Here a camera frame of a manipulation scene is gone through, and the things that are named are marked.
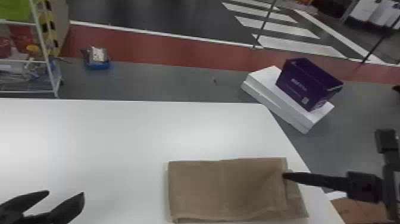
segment brown cloth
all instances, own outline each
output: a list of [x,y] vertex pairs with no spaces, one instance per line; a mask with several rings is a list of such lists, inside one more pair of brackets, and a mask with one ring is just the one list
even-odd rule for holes
[[298,185],[282,178],[285,158],[172,161],[169,200],[174,223],[308,217]]

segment cardboard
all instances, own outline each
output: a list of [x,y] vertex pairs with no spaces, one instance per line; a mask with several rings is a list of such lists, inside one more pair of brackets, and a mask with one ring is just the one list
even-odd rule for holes
[[385,206],[340,198],[331,201],[346,224],[390,223]]

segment shelf rack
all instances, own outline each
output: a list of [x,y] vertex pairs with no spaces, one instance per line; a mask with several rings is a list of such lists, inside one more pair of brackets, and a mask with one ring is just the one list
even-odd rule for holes
[[60,88],[60,84],[62,82],[63,76],[61,74],[61,69],[57,61],[50,60],[50,53],[53,51],[53,45],[47,45],[42,31],[42,25],[39,21],[39,14],[43,13],[46,19],[45,26],[49,31],[48,36],[51,38],[51,25],[48,20],[48,9],[46,8],[45,0],[29,0],[30,9],[33,16],[34,23],[26,23],[21,21],[9,21],[0,19],[0,24],[11,24],[11,25],[20,25],[20,26],[32,26],[36,28],[37,35],[39,37],[40,49],[43,54],[43,60],[13,60],[13,59],[0,59],[0,63],[4,64],[7,62],[10,63],[44,63],[46,64],[46,70],[49,75],[49,82],[20,82],[20,83],[0,83],[0,93],[10,93],[10,94],[53,94],[54,97],[58,98],[58,90]]

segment purple box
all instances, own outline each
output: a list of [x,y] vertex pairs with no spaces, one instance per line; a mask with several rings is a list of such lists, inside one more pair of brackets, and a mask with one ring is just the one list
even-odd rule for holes
[[307,111],[322,107],[343,82],[306,58],[286,60],[276,85]]

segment white box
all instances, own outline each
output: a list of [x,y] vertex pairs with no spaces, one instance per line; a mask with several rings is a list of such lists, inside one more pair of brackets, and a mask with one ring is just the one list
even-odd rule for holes
[[275,66],[268,67],[259,71],[250,73],[246,78],[247,85],[251,85],[257,92],[268,97],[272,102],[280,107],[292,120],[296,120],[307,129],[311,129],[335,106],[331,103],[325,103],[321,108],[313,111],[307,111],[289,95],[276,86],[281,70]]
[[258,100],[258,102],[262,103],[264,106],[266,106],[272,112],[274,112],[279,117],[281,117],[284,121],[291,124],[295,129],[299,130],[301,133],[307,134],[308,131],[310,130],[309,128],[300,124],[297,120],[293,119],[288,113],[285,113],[285,111],[282,110],[279,107],[279,105],[277,105],[274,101],[272,101],[267,96],[258,92],[252,85],[248,84],[246,81],[243,82],[242,89],[244,91],[246,91],[248,94],[250,94],[252,97],[254,97],[256,100]]

